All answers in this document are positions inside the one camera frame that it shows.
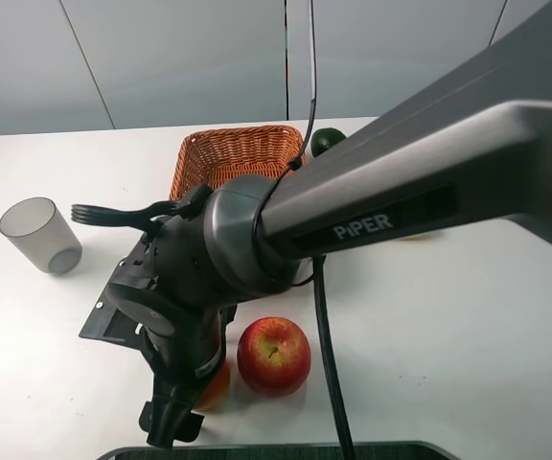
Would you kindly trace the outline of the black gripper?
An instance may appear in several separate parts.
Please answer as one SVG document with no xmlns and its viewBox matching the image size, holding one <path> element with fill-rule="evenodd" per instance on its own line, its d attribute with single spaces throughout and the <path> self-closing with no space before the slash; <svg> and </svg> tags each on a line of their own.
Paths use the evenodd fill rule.
<svg viewBox="0 0 552 460">
<path fill-rule="evenodd" d="M 204 416 L 192 406 L 218 374 L 224 361 L 223 312 L 236 306 L 236 291 L 217 282 L 160 282 L 163 313 L 172 323 L 169 336 L 144 326 L 140 351 L 153 372 L 152 399 L 140 416 L 147 443 L 171 448 L 192 443 Z"/>
</svg>

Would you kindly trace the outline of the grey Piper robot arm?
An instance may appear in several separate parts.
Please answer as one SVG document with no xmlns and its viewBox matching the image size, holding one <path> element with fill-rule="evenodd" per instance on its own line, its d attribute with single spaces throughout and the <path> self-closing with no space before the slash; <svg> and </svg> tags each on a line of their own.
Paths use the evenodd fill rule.
<svg viewBox="0 0 552 460">
<path fill-rule="evenodd" d="M 325 316 L 332 252 L 509 219 L 552 244 L 552 2 L 425 90 L 276 180 L 198 186 L 123 212 L 140 243 L 108 298 L 138 322 L 154 374 L 148 443 L 193 441 L 238 303 L 284 292 L 311 259 L 333 413 L 345 424 Z"/>
</svg>

